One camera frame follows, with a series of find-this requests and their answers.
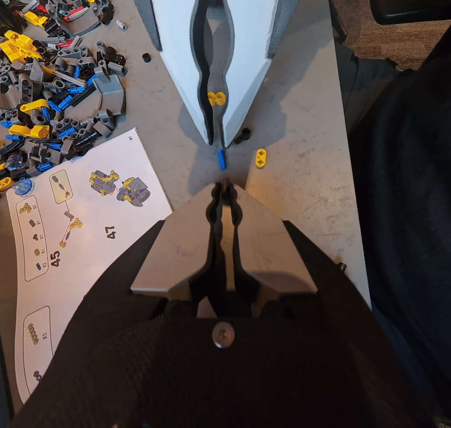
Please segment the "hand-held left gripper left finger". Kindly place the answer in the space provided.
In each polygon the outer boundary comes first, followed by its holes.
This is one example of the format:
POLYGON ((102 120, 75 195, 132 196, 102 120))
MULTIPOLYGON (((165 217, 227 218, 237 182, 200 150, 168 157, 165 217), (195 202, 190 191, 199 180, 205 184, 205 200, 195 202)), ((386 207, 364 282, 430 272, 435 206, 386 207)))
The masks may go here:
POLYGON ((207 295, 221 190, 220 183, 209 184, 166 217, 131 285, 134 294, 170 301, 201 301, 207 295))

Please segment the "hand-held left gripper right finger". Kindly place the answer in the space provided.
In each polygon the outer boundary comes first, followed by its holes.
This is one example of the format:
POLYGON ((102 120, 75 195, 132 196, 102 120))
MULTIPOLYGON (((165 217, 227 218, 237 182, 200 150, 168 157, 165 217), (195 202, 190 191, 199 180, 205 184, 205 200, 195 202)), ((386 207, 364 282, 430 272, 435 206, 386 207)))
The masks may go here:
POLYGON ((284 222, 238 185, 230 184, 236 292, 246 303, 314 296, 318 288, 284 222))

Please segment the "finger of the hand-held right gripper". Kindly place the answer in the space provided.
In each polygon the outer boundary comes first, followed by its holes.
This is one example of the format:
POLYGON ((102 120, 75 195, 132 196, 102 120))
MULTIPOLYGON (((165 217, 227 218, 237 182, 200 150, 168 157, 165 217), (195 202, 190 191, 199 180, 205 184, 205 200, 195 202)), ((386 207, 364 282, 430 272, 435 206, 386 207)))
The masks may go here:
POLYGON ((208 101, 210 66, 205 52, 209 0, 151 0, 161 57, 206 144, 213 143, 213 114, 208 101))
POLYGON ((225 65, 226 108, 222 143, 228 148, 240 131, 272 59, 268 57, 278 0, 223 0, 230 27, 225 65))

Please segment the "grey desk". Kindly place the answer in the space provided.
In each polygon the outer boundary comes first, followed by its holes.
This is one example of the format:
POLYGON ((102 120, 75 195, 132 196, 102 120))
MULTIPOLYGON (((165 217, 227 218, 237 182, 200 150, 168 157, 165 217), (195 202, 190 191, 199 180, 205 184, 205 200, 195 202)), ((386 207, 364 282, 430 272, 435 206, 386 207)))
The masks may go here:
MULTIPOLYGON (((327 0, 299 0, 237 134, 247 127, 251 137, 238 145, 233 140, 228 148, 222 143, 226 103, 211 107, 214 137, 212 145, 206 144, 134 1, 115 3, 125 21, 138 24, 130 25, 127 33, 108 28, 87 35, 90 48, 95 40, 107 40, 128 59, 128 74, 121 80, 124 112, 116 117, 113 133, 94 147, 136 128, 172 212, 209 184, 228 178, 229 184, 243 188, 278 215, 288 233, 294 228, 295 234, 302 234, 298 228, 307 228, 307 234, 326 247, 326 253, 319 250, 319 256, 331 266, 332 284, 343 278, 367 310, 369 287, 327 0), (143 61, 143 53, 150 54, 150 63, 143 61), (261 148, 268 156, 265 167, 258 169, 255 160, 261 148), (220 149, 226 156, 224 171, 218 164, 220 149), (347 265, 345 272, 337 266, 339 262, 347 265)), ((210 66, 207 92, 226 94, 224 74, 231 47, 224 8, 223 12, 219 28, 224 33, 219 29, 212 35, 207 29, 204 41, 210 66)), ((144 384, 144 390, 156 391, 155 397, 150 396, 156 409, 162 408, 162 387, 166 385, 170 397, 180 393, 182 403, 188 403, 194 390, 184 391, 181 384, 182 372, 188 372, 194 375, 188 378, 188 385, 199 385, 206 393, 194 397, 194 409, 201 415, 206 415, 206 407, 218 391, 227 395, 219 399, 226 415, 251 399, 266 414, 276 409, 276 397, 287 390, 286 384, 269 384, 270 376, 282 381, 278 371, 282 368, 288 370, 289 379, 295 378, 295 372, 304 378, 313 371, 313 360, 319 359, 320 353, 326 354, 320 372, 325 372, 327 379, 337 376, 338 384, 306 384, 307 396, 300 398, 301 403, 311 400, 317 387, 336 399, 350 397, 351 391, 345 390, 350 380, 345 372, 347 356, 340 359, 332 347, 323 346, 324 341, 307 346, 307 334, 291 333, 293 322, 288 322, 287 328, 260 327, 258 317, 264 305, 287 297, 246 303, 236 292, 229 199, 221 198, 217 208, 216 257, 207 295, 201 301, 170 301, 134 294, 131 285, 165 219, 157 221, 94 283, 25 403, 20 400, 13 366, 8 384, 14 384, 16 390, 9 390, 13 403, 21 403, 18 415, 30 411, 26 427, 38 427, 41 420, 50 422, 63 397, 69 398, 69 408, 83 419, 88 409, 78 408, 82 397, 93 405, 95 415, 100 414, 101 403, 112 412, 126 398, 135 401, 132 391, 126 390, 126 372, 145 373, 144 382, 150 383, 144 384)), ((314 296, 297 297, 315 299, 325 291, 320 290, 319 279, 307 264, 313 254, 296 248, 318 288, 314 296)))

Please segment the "white building instruction booklet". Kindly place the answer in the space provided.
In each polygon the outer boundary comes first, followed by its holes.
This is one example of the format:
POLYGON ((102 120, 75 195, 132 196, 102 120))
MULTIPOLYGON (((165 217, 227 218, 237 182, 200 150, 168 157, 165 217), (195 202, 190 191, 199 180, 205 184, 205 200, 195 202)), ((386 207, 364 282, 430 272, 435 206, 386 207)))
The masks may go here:
POLYGON ((17 254, 14 366, 25 403, 82 299, 172 209, 136 128, 6 193, 17 254))

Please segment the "pile of toy brick parts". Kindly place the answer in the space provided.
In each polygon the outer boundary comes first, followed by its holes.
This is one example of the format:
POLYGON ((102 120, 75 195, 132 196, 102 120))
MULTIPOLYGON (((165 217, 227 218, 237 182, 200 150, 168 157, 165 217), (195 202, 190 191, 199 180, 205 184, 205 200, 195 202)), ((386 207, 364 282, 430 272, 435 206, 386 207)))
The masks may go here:
POLYGON ((113 20, 112 0, 0 0, 1 193, 86 155, 124 112, 126 58, 86 34, 113 20), (9 171, 9 155, 26 168, 9 171))

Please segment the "black office chair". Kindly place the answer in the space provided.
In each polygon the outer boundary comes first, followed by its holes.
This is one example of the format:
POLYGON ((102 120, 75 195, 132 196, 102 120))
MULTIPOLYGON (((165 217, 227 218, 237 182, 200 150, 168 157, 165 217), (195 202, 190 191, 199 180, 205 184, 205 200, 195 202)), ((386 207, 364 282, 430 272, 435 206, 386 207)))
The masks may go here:
POLYGON ((450 20, 451 0, 370 0, 376 23, 398 25, 450 20))

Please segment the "transparent blue round plate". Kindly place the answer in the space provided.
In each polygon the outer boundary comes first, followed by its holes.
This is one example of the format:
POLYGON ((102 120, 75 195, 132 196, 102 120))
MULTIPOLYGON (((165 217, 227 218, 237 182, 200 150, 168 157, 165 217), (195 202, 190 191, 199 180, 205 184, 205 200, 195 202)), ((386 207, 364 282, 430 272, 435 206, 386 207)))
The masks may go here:
POLYGON ((21 177, 18 181, 16 181, 12 185, 12 189, 14 190, 14 194, 20 197, 25 197, 30 194, 35 187, 35 183, 30 178, 21 177))

